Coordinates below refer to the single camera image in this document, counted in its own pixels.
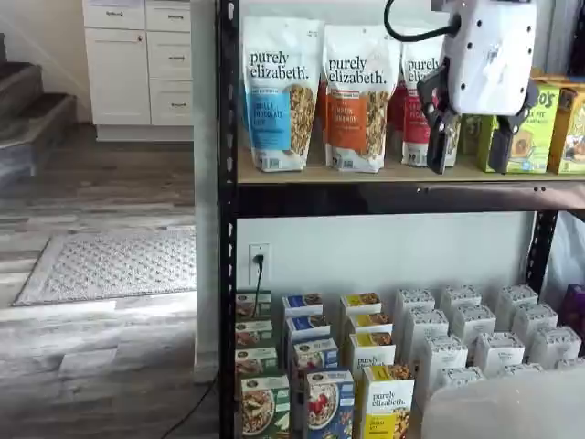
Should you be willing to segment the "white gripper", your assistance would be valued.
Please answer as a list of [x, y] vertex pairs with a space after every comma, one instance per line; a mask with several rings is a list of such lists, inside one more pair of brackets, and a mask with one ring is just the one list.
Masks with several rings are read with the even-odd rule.
[[460, 22], [443, 41], [441, 65], [420, 80], [420, 108], [431, 129], [427, 167], [442, 175], [452, 123], [459, 114], [497, 115], [488, 165], [506, 174], [514, 136], [536, 105], [530, 79], [537, 5], [531, 1], [449, 1]]

